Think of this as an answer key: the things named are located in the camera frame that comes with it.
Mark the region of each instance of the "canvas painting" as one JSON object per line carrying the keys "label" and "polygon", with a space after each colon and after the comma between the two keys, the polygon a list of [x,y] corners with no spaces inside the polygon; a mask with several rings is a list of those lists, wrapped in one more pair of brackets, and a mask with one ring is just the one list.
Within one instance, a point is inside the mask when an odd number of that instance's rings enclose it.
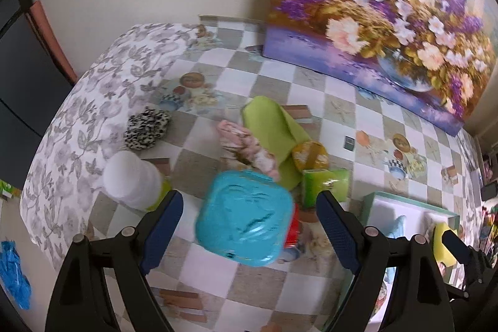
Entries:
{"label": "canvas painting", "polygon": [[495,66],[484,0],[272,0],[264,55],[350,82],[450,135]]}

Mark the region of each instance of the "checkered tablecloth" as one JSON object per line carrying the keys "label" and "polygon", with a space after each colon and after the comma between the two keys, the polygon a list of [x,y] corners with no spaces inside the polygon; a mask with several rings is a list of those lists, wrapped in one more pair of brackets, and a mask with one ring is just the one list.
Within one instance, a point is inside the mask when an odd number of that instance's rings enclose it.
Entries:
{"label": "checkered tablecloth", "polygon": [[[405,195],[458,213],[466,242],[474,243],[475,205],[467,179],[476,168],[462,161],[456,138],[348,83],[261,57],[251,47],[264,41],[260,26],[254,22],[201,19],[213,33],[212,39],[204,45],[196,44],[176,59],[164,77],[165,87],[168,81],[188,72],[200,72],[223,104],[231,108],[242,108],[257,95],[281,104],[308,105],[316,124],[310,136],[325,146],[331,167],[350,170],[350,211],[359,213],[363,196],[376,190]],[[196,243],[196,216],[218,172],[221,151],[216,124],[223,118],[221,111],[183,107],[173,112],[167,135],[141,154],[143,158],[170,158],[171,184],[184,198],[180,223],[160,267],[148,275],[148,282],[154,287],[199,293],[208,322],[170,319],[178,332],[257,332],[269,321],[282,325],[284,332],[319,329],[337,303],[344,276],[335,256],[322,261],[302,256],[294,262],[254,268],[207,252]],[[357,131],[368,134],[371,147],[357,142],[353,151],[345,149],[345,136],[354,139]],[[383,164],[378,152],[385,149],[393,134],[405,136],[426,159],[427,171],[416,180],[398,180]],[[441,176],[442,168],[451,165],[458,172],[459,182],[454,187]],[[89,220],[96,237],[104,238],[136,225],[142,215],[101,193]],[[121,328],[132,330],[114,275],[108,272],[106,278]]]}

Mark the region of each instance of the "teal container lid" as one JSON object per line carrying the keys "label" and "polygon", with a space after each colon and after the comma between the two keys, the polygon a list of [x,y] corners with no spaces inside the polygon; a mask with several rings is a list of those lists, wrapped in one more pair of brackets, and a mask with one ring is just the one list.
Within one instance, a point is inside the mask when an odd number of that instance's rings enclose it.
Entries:
{"label": "teal container lid", "polygon": [[205,249],[249,266],[265,266],[282,250],[293,214],[290,193],[269,176],[225,171],[214,180],[196,223]]}

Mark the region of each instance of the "open cardboard box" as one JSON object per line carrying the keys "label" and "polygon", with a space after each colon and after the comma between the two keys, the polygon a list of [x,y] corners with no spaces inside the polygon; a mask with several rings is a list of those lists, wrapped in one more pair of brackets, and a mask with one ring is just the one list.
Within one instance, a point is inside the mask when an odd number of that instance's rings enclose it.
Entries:
{"label": "open cardboard box", "polygon": [[[451,229],[455,230],[458,230],[460,225],[460,216],[455,213],[427,203],[385,192],[375,192],[365,196],[359,220],[363,225],[371,225],[386,234],[394,223],[394,220],[400,215],[406,215],[404,236],[407,239],[411,239],[415,234],[424,235],[427,230],[427,224],[431,220],[433,222],[446,222]],[[445,277],[443,277],[446,283],[451,284],[454,279],[454,268],[455,266],[446,269]],[[347,276],[345,277],[339,297],[338,308],[344,300],[352,281],[353,274],[347,270]],[[386,283],[386,287],[388,294],[385,302],[379,312],[370,319],[365,331],[377,332],[380,328],[385,309],[388,306],[392,285]]]}

